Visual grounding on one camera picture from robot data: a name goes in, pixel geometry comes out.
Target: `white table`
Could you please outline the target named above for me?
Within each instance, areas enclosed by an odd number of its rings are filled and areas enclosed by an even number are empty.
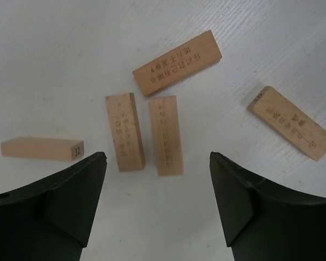
[[[185,173],[158,177],[147,98],[132,71],[211,29],[221,61],[155,95],[176,95]],[[326,129],[326,0],[0,0],[0,142],[85,141],[108,169],[81,260],[233,260],[209,153],[326,197],[326,155],[301,154],[246,111],[272,85]],[[133,92],[147,166],[118,173],[104,96]],[[0,193],[71,163],[3,158]]]

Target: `rectangular wooden block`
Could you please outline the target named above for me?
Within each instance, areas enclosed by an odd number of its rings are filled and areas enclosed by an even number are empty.
[[[248,109],[314,160],[326,153],[326,130],[273,87],[265,87]]]
[[[184,173],[176,96],[148,100],[159,176]]]
[[[120,172],[146,166],[133,93],[107,96],[106,108]]]
[[[133,71],[146,96],[193,74],[222,58],[211,30]]]
[[[2,142],[1,153],[5,157],[74,160],[83,156],[84,143],[81,140],[19,137]]]

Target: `light wood block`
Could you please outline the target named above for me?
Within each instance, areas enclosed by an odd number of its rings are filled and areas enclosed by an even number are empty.
[[[106,108],[120,172],[143,170],[146,166],[133,93],[107,96]]]
[[[314,160],[326,153],[326,130],[273,87],[265,87],[248,109]]]
[[[84,143],[81,140],[19,137],[2,142],[1,153],[5,157],[74,160],[83,156]]]
[[[148,100],[159,176],[184,173],[176,96]]]
[[[222,58],[209,30],[133,71],[144,95],[157,92]]]

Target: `brown wooden block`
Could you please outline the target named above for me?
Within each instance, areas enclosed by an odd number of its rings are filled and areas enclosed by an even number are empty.
[[[273,87],[265,87],[248,109],[314,160],[326,153],[326,130]]]
[[[193,74],[222,58],[211,30],[133,71],[146,96]]]
[[[107,96],[106,108],[120,172],[146,166],[133,93]]]
[[[1,153],[5,157],[74,160],[83,156],[84,143],[81,140],[19,137],[2,142]]]
[[[184,173],[176,96],[148,100],[159,176]]]

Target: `wooden block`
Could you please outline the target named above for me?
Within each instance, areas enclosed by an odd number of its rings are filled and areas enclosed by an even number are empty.
[[[146,166],[133,93],[107,96],[106,107],[120,172]]]
[[[326,153],[326,130],[273,87],[265,87],[248,109],[314,160]]]
[[[148,100],[159,176],[184,173],[176,96]]]
[[[19,137],[2,142],[1,153],[5,157],[74,160],[83,156],[84,144],[81,140]]]
[[[222,58],[211,30],[133,72],[144,95],[157,92]]]

